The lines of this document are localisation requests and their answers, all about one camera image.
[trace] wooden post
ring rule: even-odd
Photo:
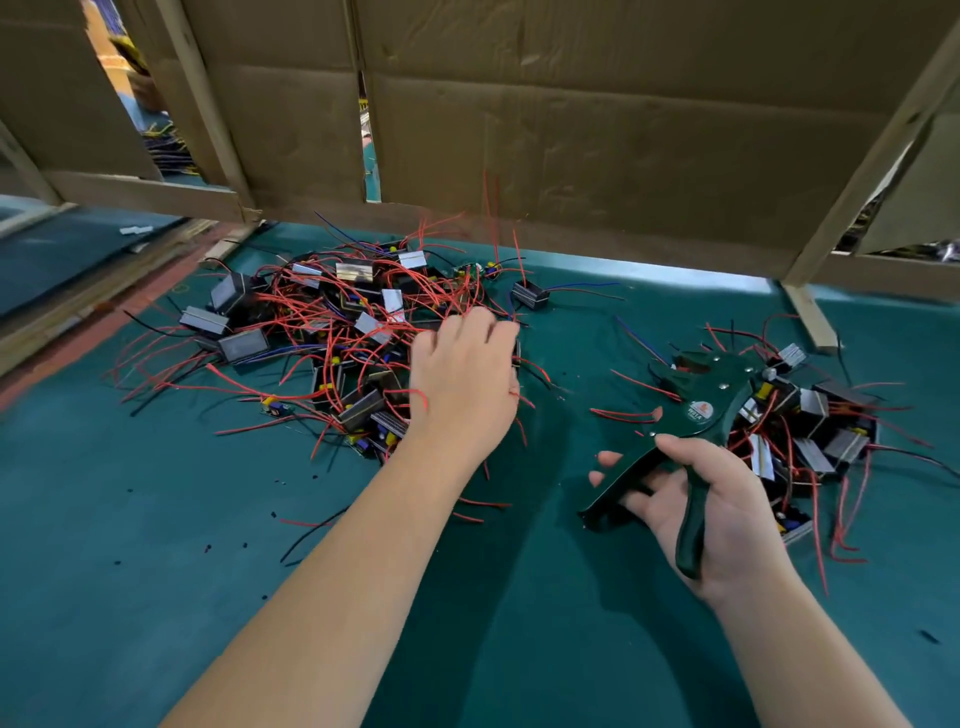
[[[4,156],[11,161],[21,179],[43,202],[47,205],[59,205],[63,202],[59,192],[43,176],[30,155],[20,146],[2,120],[0,120],[0,152],[3,152]]]
[[[206,75],[204,57],[200,53],[200,47],[197,45],[197,39],[193,35],[190,21],[183,10],[183,4],[180,0],[156,0],[156,6],[163,18],[167,33],[170,34],[170,39],[173,41],[174,51],[177,53],[187,84],[190,86],[190,91],[204,121],[206,131],[210,135],[213,150],[216,152],[220,166],[224,170],[227,182],[240,198],[240,204],[244,208],[244,217],[253,222],[259,218],[259,210],[256,209],[253,195],[247,185],[247,178],[244,176],[240,157],[237,156],[233,141],[230,139],[227,124],[217,107],[216,99],[213,96],[213,88],[210,86],[210,80]]]

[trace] blue wire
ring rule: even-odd
[[[343,232],[342,230],[340,230],[340,228],[338,228],[336,225],[334,225],[334,224],[331,223],[329,220],[327,220],[325,217],[323,217],[319,212],[317,212],[317,210],[314,210],[313,213],[314,213],[317,217],[319,217],[321,220],[323,220],[325,223],[327,223],[330,227],[332,227],[334,230],[336,230],[336,231],[339,232],[341,235],[343,235],[347,240],[353,240],[354,243],[359,243],[359,242],[360,242],[359,240],[355,240],[354,238],[350,237],[350,236],[347,235],[345,232]]]
[[[648,352],[650,352],[653,356],[655,356],[657,359],[659,359],[662,363],[666,364],[666,359],[664,359],[662,356],[660,356],[660,355],[657,353],[657,350],[656,350],[656,349],[654,349],[652,346],[650,346],[649,344],[647,344],[647,342],[645,342],[643,339],[641,339],[639,336],[637,336],[636,333],[634,333],[634,331],[633,331],[630,327],[627,326],[626,322],[625,322],[623,319],[621,319],[619,316],[613,316],[613,318],[616,319],[616,322],[617,322],[618,324],[620,324],[622,327],[624,327],[625,329],[627,329],[627,333],[629,333],[629,334],[630,334],[631,336],[633,336],[638,342],[640,342],[640,346],[641,346],[641,347],[643,347],[643,348],[646,349]]]
[[[587,286],[590,288],[601,288],[605,285],[620,285],[616,282],[611,283],[564,283],[563,285],[551,285],[549,288],[544,288],[544,291],[554,291],[557,288],[581,288]]]

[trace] tool handle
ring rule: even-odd
[[[641,478],[666,460],[666,455],[657,449],[652,437],[639,448],[627,452],[620,458],[604,478],[597,489],[599,493],[587,508],[580,511],[584,525],[590,530],[606,530],[609,526],[606,516],[620,502],[627,491],[639,490],[649,493]]]
[[[690,579],[700,578],[700,565],[704,557],[704,530],[707,523],[707,494],[710,485],[693,468],[686,469],[689,490],[684,522],[677,535],[675,559],[677,570]]]

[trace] wire stripper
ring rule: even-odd
[[[681,400],[663,407],[663,416],[655,431],[677,437],[702,437],[721,448],[727,446],[737,413],[754,394],[765,365],[755,352],[680,352],[674,357],[677,369],[661,362],[650,365],[650,372],[664,389],[677,394]],[[607,473],[601,485],[603,490],[593,503],[580,511],[584,525],[593,531],[608,530],[617,523],[615,511],[619,501],[629,490],[650,493],[641,482],[648,473],[666,460],[657,449],[653,437],[625,453]],[[700,564],[704,553],[705,507],[709,484],[692,468],[687,468],[689,500],[684,522],[677,538],[677,569],[691,579],[700,578]]]

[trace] cardboard panel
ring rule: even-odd
[[[913,164],[891,190],[857,252],[960,237],[960,114],[939,114]]]
[[[799,252],[948,0],[356,0],[386,202]]]
[[[209,181],[226,183],[154,0],[118,5],[194,159]],[[358,90],[342,3],[183,5],[257,204],[363,200]]]
[[[875,114],[368,76],[384,202],[796,249]]]
[[[951,0],[355,0],[365,68],[751,104],[893,111]]]
[[[159,178],[79,3],[23,0],[0,11],[0,119],[40,169]]]

